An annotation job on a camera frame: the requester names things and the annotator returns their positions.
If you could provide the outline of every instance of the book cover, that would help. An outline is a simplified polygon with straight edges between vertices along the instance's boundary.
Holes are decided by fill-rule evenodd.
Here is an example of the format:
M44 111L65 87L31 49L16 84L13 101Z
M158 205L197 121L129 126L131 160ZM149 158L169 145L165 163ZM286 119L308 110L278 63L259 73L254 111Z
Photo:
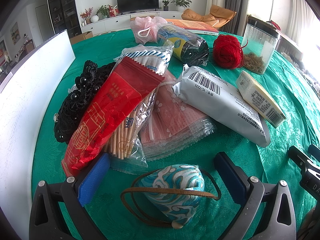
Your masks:
M219 31L210 25L204 22L196 22L196 21L186 21L186 20L179 20L179 19L166 19L168 23L174 24L180 28L184 28L188 31L197 34L208 34L218 36Z

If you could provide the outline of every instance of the transparent container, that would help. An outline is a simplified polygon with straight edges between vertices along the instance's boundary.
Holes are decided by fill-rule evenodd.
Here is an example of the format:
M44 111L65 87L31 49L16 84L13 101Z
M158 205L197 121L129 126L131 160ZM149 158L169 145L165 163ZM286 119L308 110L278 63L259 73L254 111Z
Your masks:
M248 21L244 31L241 47L243 51L244 67L262 75L271 60L279 41L279 33L264 22Z

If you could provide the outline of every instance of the tv stand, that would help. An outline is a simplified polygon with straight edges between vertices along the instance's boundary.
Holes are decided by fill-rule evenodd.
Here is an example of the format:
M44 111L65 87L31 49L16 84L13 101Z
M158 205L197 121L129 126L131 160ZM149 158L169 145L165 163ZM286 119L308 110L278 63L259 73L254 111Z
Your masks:
M182 12L177 11L147 11L118 15L101 19L97 22L81 27L82 33L92 32L92 35L100 35L111 31L130 29L130 20L134 17L160 16L165 19L181 19Z

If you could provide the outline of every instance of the red snack wrapper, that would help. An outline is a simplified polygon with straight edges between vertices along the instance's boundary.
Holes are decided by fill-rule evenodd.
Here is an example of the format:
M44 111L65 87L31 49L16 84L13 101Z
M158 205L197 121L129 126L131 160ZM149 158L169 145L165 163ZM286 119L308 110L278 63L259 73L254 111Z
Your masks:
M164 79L125 57L90 103L61 162L67 176L77 176L101 151L112 133Z

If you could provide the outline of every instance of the white round vase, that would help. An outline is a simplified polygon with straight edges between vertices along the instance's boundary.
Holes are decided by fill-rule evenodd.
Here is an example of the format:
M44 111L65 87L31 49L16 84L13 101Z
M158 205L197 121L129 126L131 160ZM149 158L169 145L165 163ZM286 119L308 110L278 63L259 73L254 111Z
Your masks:
M97 22L99 20L99 16L98 15L94 15L94 16L92 16L90 18L90 20L91 20L92 23L95 23L95 22Z
M184 6L177 6L178 12L183 12L186 8Z

